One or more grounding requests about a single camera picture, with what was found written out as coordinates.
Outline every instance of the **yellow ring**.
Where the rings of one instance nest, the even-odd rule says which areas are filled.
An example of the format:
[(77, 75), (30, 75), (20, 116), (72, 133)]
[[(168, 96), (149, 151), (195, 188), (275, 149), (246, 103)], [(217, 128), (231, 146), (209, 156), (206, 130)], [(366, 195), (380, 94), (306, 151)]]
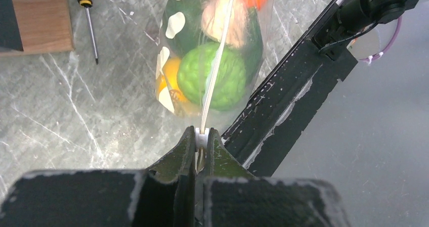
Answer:
[(81, 0), (81, 1), (79, 1), (79, 5), (83, 6), (85, 4), (86, 5), (90, 5), (90, 6), (93, 5), (93, 3), (91, 1), (89, 1), (89, 0)]

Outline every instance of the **transparent plastic bag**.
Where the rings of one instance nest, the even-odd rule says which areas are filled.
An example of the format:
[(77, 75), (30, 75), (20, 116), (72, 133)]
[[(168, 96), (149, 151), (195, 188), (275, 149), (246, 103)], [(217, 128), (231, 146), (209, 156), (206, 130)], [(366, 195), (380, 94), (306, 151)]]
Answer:
[(206, 120), (206, 128), (227, 129), (255, 86), (272, 6), (273, 0), (168, 0), (159, 32), (157, 99), (187, 124), (199, 127)]

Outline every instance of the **black cable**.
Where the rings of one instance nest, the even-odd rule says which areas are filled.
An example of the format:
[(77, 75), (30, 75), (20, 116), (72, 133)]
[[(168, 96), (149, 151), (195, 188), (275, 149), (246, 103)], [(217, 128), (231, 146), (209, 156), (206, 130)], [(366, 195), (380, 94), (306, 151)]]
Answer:
[(363, 35), (365, 35), (365, 34), (369, 33), (369, 32), (370, 32), (372, 29), (374, 29), (377, 25), (378, 25), (378, 23), (374, 22), (374, 23), (372, 23), (372, 24), (371, 24), (367, 29), (365, 29), (364, 31), (358, 32), (357, 34), (355, 34), (355, 35), (353, 35), (353, 36), (351, 36), (351, 37), (349, 37), (349, 38), (346, 38), (346, 39), (343, 39), (343, 40), (339, 40), (339, 41), (335, 41), (335, 42), (333, 42), (333, 43), (327, 44), (327, 45), (325, 45), (323, 48), (321, 48), (321, 49), (319, 50), (319, 53), (320, 53), (320, 54), (325, 53), (327, 50), (332, 49), (333, 47), (337, 46), (337, 45), (338, 45), (338, 44), (340, 44), (340, 43), (350, 42), (350, 41), (352, 41), (353, 39), (356, 39), (356, 38), (358, 38), (358, 37), (360, 37), (360, 36), (363, 36)]

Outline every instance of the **wooden block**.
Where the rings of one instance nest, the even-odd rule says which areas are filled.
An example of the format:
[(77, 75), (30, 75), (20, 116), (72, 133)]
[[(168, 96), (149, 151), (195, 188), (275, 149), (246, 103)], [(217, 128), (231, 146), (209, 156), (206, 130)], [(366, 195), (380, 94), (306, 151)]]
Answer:
[(67, 0), (12, 0), (12, 2), (24, 52), (0, 53), (0, 57), (65, 52), (74, 49)]

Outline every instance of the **screwdriver shaft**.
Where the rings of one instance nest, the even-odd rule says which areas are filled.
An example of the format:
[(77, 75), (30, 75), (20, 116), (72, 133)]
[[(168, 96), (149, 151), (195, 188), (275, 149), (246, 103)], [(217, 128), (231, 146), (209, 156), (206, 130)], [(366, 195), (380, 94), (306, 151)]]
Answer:
[(95, 57), (95, 62), (98, 64), (98, 51), (97, 51), (97, 43), (95, 42), (95, 36), (94, 36), (94, 30), (93, 30), (93, 23), (91, 21), (90, 16), (90, 9), (89, 7), (85, 7), (85, 12), (87, 14), (87, 21), (88, 21), (88, 28), (90, 29), (90, 35), (91, 35), (91, 43), (93, 45), (93, 52)]

